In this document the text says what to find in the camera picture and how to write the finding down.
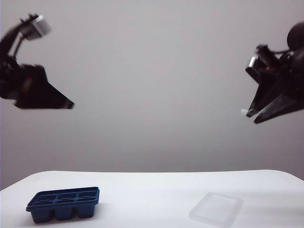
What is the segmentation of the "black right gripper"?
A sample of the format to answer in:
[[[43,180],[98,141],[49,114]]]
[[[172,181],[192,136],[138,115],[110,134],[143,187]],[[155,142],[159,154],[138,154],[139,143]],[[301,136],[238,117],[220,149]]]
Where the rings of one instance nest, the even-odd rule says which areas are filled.
[[[242,113],[251,118],[257,115],[255,124],[297,112],[304,108],[304,94],[285,92],[293,85],[299,85],[304,78],[303,63],[294,55],[283,54],[275,65],[269,65],[261,57],[252,57],[245,71],[258,83],[251,105]]]

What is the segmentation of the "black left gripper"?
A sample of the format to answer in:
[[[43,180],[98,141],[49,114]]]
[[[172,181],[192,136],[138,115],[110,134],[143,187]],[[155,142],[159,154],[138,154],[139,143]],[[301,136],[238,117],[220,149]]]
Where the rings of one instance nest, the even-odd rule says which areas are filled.
[[[72,109],[75,104],[48,82],[41,65],[7,65],[6,99],[20,109]]]

